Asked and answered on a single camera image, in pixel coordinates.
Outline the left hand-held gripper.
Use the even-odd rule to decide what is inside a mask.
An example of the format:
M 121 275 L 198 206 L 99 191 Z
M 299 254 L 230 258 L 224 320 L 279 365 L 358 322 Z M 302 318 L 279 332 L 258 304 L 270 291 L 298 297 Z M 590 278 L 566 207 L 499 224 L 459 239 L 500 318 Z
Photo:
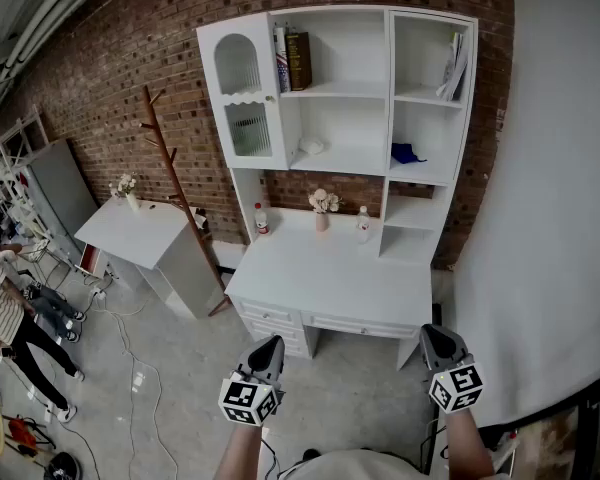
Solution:
M 276 413 L 285 395 L 279 381 L 284 355 L 285 343 L 279 335 L 260 339 L 241 354 L 219 394 L 218 406 L 227 420 L 263 426 Z

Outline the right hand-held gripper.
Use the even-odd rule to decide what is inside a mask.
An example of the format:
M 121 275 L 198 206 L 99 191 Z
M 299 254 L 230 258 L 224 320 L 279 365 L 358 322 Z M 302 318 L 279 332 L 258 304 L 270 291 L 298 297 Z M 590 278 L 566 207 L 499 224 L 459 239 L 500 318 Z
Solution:
M 464 339 L 444 326 L 425 324 L 420 347 L 432 374 L 428 395 L 438 408 L 449 415 L 474 406 L 485 381 L 481 364 L 468 355 Z

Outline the white desk with hutch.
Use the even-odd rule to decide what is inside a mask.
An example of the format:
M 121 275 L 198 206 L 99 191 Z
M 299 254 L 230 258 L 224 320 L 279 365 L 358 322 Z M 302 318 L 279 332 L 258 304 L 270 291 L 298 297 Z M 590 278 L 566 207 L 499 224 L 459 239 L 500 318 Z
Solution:
M 287 34 L 307 32 L 312 84 L 279 95 L 288 167 L 284 170 L 376 176 L 383 181 L 379 255 L 432 261 L 465 149 L 474 95 L 478 22 L 452 13 L 342 5 L 263 12 Z M 455 99 L 436 96 L 454 32 L 465 34 L 468 64 Z M 309 156 L 301 137 L 325 144 Z M 391 144 L 410 143 L 424 163 L 401 165 Z M 259 175 L 230 168 L 244 223 L 254 225 Z

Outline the person's right forearm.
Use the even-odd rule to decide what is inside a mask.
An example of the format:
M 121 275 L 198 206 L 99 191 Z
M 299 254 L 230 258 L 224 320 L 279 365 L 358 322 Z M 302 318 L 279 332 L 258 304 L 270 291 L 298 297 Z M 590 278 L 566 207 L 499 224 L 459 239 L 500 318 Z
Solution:
M 447 414 L 445 424 L 449 480 L 485 480 L 493 477 L 493 463 L 471 411 L 464 409 Z

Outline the person's left forearm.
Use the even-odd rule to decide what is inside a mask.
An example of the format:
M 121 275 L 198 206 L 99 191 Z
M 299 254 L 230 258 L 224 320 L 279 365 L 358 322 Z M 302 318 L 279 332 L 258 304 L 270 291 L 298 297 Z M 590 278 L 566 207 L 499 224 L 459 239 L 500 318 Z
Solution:
M 262 428 L 236 424 L 213 480 L 257 480 Z

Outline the small white desk drawer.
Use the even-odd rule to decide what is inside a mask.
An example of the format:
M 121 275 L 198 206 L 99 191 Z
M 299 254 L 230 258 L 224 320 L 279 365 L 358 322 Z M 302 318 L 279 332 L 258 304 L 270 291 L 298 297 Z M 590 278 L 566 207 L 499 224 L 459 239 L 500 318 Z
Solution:
M 292 328 L 302 327 L 301 317 L 295 310 L 241 299 L 236 299 L 234 305 L 241 316 L 245 318 L 273 322 Z
M 305 334 L 303 330 L 293 327 L 274 324 L 273 322 L 265 322 L 245 318 L 243 320 L 247 330 L 254 338 L 264 338 L 265 336 L 279 335 L 286 342 L 304 343 Z

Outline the wide white desk drawer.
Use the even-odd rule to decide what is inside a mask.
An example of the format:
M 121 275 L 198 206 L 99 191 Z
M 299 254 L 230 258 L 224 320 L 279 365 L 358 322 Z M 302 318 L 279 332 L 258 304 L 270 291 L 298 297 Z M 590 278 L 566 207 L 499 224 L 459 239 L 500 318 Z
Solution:
M 419 327 L 411 325 L 363 321 L 312 313 L 302 313 L 301 318 L 305 326 L 393 339 L 414 339 L 418 337 L 420 330 Z

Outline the white board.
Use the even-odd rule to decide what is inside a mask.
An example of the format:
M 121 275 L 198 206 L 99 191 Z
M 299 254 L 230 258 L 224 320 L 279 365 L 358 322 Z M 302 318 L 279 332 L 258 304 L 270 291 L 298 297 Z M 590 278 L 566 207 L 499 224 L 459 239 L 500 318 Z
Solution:
M 432 316 L 431 270 L 428 265 L 380 257 L 381 224 L 371 224 L 369 240 L 360 244 L 356 221 L 333 214 L 325 232 L 317 232 L 309 211 L 272 208 L 270 231 L 248 246 L 226 292 L 236 299 L 275 305 L 299 313 L 421 328 Z M 305 326 L 305 342 L 286 342 L 290 355 L 311 359 L 321 331 Z M 398 343 L 396 366 L 415 352 L 414 339 Z

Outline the person's light shirt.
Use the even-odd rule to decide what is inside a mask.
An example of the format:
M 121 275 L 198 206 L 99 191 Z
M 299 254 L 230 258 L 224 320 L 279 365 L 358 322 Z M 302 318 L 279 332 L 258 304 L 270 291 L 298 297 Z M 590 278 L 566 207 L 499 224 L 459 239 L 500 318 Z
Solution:
M 280 480 L 433 480 L 405 461 L 370 450 L 334 451 L 304 462 Z

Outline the cream flower bouquet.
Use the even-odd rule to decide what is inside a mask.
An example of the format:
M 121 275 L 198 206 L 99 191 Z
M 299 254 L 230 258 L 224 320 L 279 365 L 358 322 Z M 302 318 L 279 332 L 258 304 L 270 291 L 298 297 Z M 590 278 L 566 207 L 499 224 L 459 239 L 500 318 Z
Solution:
M 318 214 L 337 213 L 343 205 L 341 197 L 322 188 L 318 188 L 310 194 L 308 202 L 312 210 Z

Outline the white side table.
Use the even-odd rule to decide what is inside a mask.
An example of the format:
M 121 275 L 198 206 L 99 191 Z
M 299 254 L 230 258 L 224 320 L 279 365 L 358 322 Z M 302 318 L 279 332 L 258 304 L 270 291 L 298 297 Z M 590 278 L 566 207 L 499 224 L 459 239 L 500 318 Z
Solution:
M 224 285 L 184 211 L 142 201 L 133 210 L 111 198 L 75 237 L 104 253 L 119 283 L 146 282 L 176 315 L 203 319 L 226 302 Z

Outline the red box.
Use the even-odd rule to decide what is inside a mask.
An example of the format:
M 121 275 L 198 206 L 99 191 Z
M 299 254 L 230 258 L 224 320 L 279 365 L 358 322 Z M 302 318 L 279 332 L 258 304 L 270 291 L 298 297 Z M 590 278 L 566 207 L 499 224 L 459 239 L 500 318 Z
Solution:
M 86 244 L 79 263 L 79 268 L 93 277 L 102 279 L 105 274 L 106 265 L 107 260 L 105 254 L 99 248 L 91 244 Z

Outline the blue cloth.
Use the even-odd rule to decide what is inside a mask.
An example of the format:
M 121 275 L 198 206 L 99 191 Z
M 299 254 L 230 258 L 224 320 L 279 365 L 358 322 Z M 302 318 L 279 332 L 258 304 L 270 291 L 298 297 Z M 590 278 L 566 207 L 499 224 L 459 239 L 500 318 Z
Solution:
M 426 159 L 418 157 L 410 143 L 393 142 L 391 144 L 391 157 L 401 165 L 426 162 Z

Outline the brown wooden coat rack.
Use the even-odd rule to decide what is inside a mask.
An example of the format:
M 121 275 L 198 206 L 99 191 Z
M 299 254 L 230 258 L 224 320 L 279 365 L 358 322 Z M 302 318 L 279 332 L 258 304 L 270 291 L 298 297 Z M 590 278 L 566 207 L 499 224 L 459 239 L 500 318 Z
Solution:
M 204 258 L 205 258 L 209 268 L 211 269 L 212 274 L 214 275 L 216 284 L 219 286 L 219 289 L 220 289 L 220 299 L 212 306 L 211 310 L 207 314 L 208 317 L 213 317 L 213 316 L 216 316 L 217 314 L 219 314 L 220 312 L 226 310 L 230 305 L 230 299 L 225 294 L 226 286 L 225 286 L 224 281 L 221 279 L 221 275 L 219 273 L 217 265 L 215 264 L 215 262 L 213 261 L 213 259 L 211 257 L 211 254 L 209 252 L 209 249 L 207 248 L 205 239 L 202 237 L 202 235 L 200 233 L 200 230 L 197 226 L 194 215 L 191 212 L 189 202 L 185 196 L 185 193 L 182 189 L 179 178 L 175 171 L 174 159 L 176 157 L 177 148 L 174 147 L 172 149 L 172 151 L 169 151 L 169 149 L 164 141 L 163 135 L 162 135 L 161 127 L 159 125 L 157 115 L 156 115 L 156 112 L 154 109 L 154 104 L 162 96 L 163 90 L 159 90 L 154 96 L 152 96 L 150 94 L 148 86 L 143 85 L 141 92 L 142 92 L 142 99 L 143 99 L 146 113 L 148 115 L 149 122 L 148 123 L 141 122 L 140 127 L 151 130 L 155 136 L 154 140 L 147 139 L 147 142 L 154 145 L 160 151 L 167 174 L 170 178 L 173 189 L 175 190 L 175 195 L 171 195 L 168 198 L 168 200 L 170 203 L 173 202 L 173 199 L 176 199 L 178 201 L 178 203 L 176 204 L 176 207 L 181 209 L 184 212 L 184 214 L 186 215 L 187 220 L 189 222 L 189 226 L 192 230 L 192 233 L 199 245 L 199 248 L 201 249 L 201 252 L 204 255 Z

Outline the white flower bouquet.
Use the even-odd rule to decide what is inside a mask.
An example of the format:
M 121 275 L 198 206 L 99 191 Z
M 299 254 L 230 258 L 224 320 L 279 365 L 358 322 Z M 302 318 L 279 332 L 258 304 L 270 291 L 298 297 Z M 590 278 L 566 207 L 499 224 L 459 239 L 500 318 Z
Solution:
M 113 196 L 127 197 L 136 187 L 137 179 L 134 173 L 124 173 L 116 183 L 110 183 L 109 189 Z

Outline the black round fan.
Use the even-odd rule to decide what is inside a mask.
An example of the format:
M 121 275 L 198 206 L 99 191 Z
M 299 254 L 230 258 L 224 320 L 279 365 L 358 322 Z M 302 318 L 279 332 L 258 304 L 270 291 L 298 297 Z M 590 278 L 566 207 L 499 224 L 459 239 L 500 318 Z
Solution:
M 80 463 L 71 454 L 60 452 L 44 467 L 43 480 L 82 480 Z

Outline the orange black tool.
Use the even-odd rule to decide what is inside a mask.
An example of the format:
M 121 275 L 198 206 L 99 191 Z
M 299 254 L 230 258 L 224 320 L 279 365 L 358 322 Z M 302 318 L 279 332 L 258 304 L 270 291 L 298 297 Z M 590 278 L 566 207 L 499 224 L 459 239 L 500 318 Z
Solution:
M 5 444 L 10 448 L 33 462 L 53 457 L 56 445 L 45 433 L 45 425 L 39 425 L 31 417 L 4 416 L 3 421 Z

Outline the white ribbed glass cabinet door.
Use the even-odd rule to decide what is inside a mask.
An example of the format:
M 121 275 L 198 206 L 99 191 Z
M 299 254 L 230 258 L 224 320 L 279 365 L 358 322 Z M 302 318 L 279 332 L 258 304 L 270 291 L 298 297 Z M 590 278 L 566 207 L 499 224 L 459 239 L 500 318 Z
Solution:
M 270 16 L 259 13 L 219 21 L 196 33 L 227 166 L 286 169 Z M 267 95 L 275 102 L 265 101 Z

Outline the grey panel board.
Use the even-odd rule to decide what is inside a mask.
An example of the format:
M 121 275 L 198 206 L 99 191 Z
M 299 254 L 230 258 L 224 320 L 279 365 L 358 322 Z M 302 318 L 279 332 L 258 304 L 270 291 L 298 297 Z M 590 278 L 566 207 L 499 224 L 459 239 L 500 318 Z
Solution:
M 68 142 L 48 144 L 26 162 L 21 173 L 35 212 L 70 263 L 78 265 L 85 243 L 75 234 L 98 207 Z

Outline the yellow-green magazines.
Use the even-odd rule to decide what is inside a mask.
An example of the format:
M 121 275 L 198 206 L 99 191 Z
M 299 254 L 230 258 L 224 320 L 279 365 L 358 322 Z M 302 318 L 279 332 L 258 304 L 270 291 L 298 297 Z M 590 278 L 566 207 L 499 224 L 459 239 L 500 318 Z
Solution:
M 448 57 L 442 84 L 436 89 L 436 96 L 443 101 L 455 99 L 458 86 L 468 64 L 468 42 L 465 34 L 454 32 L 449 44 Z

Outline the flag print book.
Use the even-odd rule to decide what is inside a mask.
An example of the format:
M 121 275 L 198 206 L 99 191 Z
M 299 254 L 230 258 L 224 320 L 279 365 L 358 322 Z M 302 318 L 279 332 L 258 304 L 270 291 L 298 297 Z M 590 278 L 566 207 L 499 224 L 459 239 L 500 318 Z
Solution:
M 276 24 L 273 27 L 273 41 L 275 47 L 276 66 L 281 93 L 291 91 L 290 69 L 286 45 L 287 27 Z

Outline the brown hardcover book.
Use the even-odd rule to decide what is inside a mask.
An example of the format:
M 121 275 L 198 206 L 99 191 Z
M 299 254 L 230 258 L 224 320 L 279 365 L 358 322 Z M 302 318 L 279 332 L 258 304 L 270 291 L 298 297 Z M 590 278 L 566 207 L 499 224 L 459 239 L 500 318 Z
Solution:
M 291 90 L 305 90 L 312 84 L 309 34 L 287 34 L 285 40 Z

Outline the white metal rack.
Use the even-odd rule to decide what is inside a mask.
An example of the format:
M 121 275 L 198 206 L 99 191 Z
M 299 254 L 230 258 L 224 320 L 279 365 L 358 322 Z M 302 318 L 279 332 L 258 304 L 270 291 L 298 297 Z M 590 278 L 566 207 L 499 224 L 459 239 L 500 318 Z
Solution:
M 25 173 L 25 167 L 48 144 L 41 112 L 36 105 L 0 135 L 0 184 L 4 192 L 0 205 L 16 226 L 26 229 L 36 240 L 51 240 L 52 235 L 29 194 L 33 182 Z

